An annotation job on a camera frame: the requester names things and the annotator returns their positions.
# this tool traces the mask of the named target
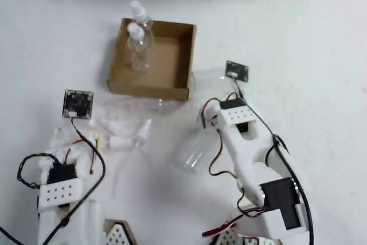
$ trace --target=red wire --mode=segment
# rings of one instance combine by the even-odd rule
[[[227,222],[226,224],[223,224],[221,227],[219,228],[215,228],[215,229],[212,229],[212,230],[209,230],[209,231],[206,231],[206,232],[203,232],[201,234],[201,236],[203,238],[207,238],[209,236],[212,236],[212,235],[218,235],[220,234],[221,232],[225,231],[225,230],[228,230],[230,228],[233,228],[236,226],[235,222],[240,219],[241,217],[243,217],[243,215],[238,215],[236,216],[234,219],[232,219],[230,222]]]

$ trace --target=circuit board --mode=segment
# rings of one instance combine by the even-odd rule
[[[63,118],[90,119],[92,117],[93,92],[65,90]]]

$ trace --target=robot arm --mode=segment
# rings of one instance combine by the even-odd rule
[[[299,183],[305,181],[282,141],[265,128],[242,99],[215,102],[203,112],[222,136],[244,194],[254,205],[265,209],[259,216],[240,218],[236,222],[236,231],[240,235],[284,242],[295,238],[294,244],[308,244],[307,208],[304,199],[303,202],[300,200],[299,187],[292,173],[297,175]],[[269,150],[267,169],[277,172],[278,179],[261,182],[255,163],[264,161]]]

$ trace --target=white table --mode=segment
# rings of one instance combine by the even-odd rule
[[[36,241],[37,192],[16,180],[18,165],[47,146],[66,88],[111,96],[106,74],[129,1],[0,0],[0,225],[27,244]],[[197,25],[193,69],[226,59],[250,66],[252,101],[314,188],[316,244],[362,244],[367,1],[141,1],[153,19]],[[239,196],[229,177],[134,164],[120,183],[126,191],[103,203],[107,217],[128,220],[139,244],[206,244],[200,233]],[[221,164],[231,164],[228,156]],[[39,176],[35,162],[26,170]]]

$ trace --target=black circuit board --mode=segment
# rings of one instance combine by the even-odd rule
[[[225,75],[236,80],[248,82],[248,66],[227,60],[225,64]]]
[[[93,92],[65,90],[63,118],[90,119],[92,117]]]

